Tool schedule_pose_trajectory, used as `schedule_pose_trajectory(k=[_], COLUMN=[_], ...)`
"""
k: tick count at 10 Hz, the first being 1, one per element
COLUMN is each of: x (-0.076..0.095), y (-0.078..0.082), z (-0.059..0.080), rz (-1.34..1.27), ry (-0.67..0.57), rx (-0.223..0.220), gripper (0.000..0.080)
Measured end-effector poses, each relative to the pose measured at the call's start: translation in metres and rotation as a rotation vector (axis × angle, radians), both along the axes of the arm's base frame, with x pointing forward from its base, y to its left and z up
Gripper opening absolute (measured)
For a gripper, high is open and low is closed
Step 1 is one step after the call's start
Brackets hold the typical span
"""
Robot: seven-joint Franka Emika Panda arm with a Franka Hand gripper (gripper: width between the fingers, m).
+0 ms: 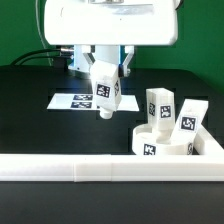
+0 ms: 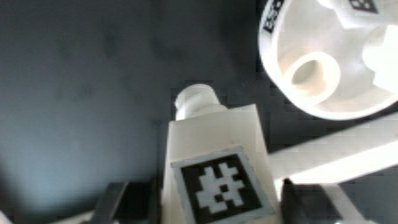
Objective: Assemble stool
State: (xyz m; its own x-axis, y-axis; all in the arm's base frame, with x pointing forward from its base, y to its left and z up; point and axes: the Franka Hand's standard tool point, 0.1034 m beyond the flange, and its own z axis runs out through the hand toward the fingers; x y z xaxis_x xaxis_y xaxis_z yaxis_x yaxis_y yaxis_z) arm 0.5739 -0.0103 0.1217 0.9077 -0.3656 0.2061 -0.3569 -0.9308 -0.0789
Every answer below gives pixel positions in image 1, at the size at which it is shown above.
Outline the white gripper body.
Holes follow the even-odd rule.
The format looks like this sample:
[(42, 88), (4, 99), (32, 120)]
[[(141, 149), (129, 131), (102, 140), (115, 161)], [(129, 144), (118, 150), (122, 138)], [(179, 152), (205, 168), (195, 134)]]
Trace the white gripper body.
[(52, 45), (171, 45), (178, 38), (176, 2), (47, 0), (44, 33)]

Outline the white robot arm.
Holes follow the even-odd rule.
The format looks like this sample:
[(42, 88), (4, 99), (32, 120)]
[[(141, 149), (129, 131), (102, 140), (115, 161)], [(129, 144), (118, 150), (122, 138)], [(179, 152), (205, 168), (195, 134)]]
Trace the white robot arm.
[(87, 73), (95, 60), (121, 67), (136, 46), (172, 45), (182, 0), (46, 0), (44, 35), (51, 45), (74, 47), (70, 68)]

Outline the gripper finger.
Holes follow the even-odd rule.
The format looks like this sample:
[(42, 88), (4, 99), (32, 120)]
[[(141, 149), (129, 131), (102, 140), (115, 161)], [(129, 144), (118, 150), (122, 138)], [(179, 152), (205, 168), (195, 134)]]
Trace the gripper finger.
[(130, 74), (129, 64), (134, 56), (133, 46), (123, 46), (120, 48), (119, 76), (128, 77)]
[(83, 55), (82, 59), (82, 71), (86, 74), (90, 72), (91, 66), (95, 62), (94, 53), (95, 47), (92, 45), (83, 45), (81, 47), (81, 52)]

